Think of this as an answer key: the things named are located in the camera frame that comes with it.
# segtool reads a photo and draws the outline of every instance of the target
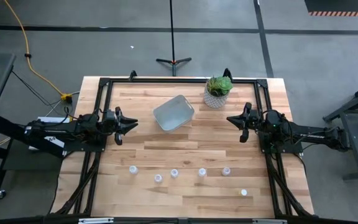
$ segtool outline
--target orange warning stripe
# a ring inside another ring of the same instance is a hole
[[[358,17],[358,12],[312,11],[309,16],[351,16]]]

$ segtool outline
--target wooden tabletop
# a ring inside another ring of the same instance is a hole
[[[84,77],[76,116],[92,113],[99,78]],[[273,109],[291,120],[283,79],[268,79],[268,87]],[[138,119],[139,125],[123,137],[121,146],[115,145],[112,136],[108,138],[101,156],[92,216],[273,217],[266,162],[257,136],[250,131],[249,140],[240,143],[241,132],[226,121],[227,116],[241,114],[246,102],[256,106],[253,86],[234,84],[226,105],[219,109],[203,103],[203,92],[204,83],[114,84],[110,108],[120,106],[124,116]],[[195,114],[190,122],[167,134],[152,111],[177,95],[186,97]],[[83,156],[83,152],[75,152],[63,161],[52,211],[58,210],[77,187]],[[313,213],[301,162],[292,154],[284,154],[283,163],[288,187]],[[137,175],[129,173],[131,165],[139,168]],[[202,167],[207,170],[206,177],[198,177]],[[222,176],[223,167],[231,168],[230,176]],[[176,179],[170,177],[171,169],[178,169]],[[155,174],[163,176],[162,183],[154,182]],[[241,189],[246,189],[248,195],[242,196]],[[278,194],[284,210],[282,194]]]

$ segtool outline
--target transparent bin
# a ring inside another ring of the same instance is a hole
[[[161,128],[171,132],[191,120],[194,109],[183,95],[178,95],[153,110]]]

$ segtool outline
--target concrete floor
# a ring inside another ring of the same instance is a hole
[[[266,29],[358,30],[358,17],[310,17],[302,0],[260,0]],[[15,0],[24,24],[98,27],[169,27],[164,0]],[[252,0],[173,0],[175,26],[182,28],[257,29]],[[16,21],[0,0],[0,24]],[[171,58],[166,32],[28,32],[34,68],[65,92],[80,89],[85,75],[170,76],[155,58]],[[179,76],[222,74],[266,77],[259,34],[176,33],[177,58],[193,60]],[[275,77],[284,78],[294,121],[322,126],[321,119],[358,90],[358,35],[268,35]],[[15,71],[50,101],[58,95],[35,77],[25,63],[20,31],[0,30],[0,52],[17,55]],[[50,108],[11,77],[0,99],[0,114],[25,124]],[[356,171],[352,154],[325,146],[305,152],[315,213],[358,221],[358,180],[343,182]],[[0,218],[44,215],[55,192],[57,171],[9,172],[8,196]]]

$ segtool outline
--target potted plant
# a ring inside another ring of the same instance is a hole
[[[229,77],[212,77],[206,82],[204,102],[212,108],[222,107],[229,95],[233,84]]]

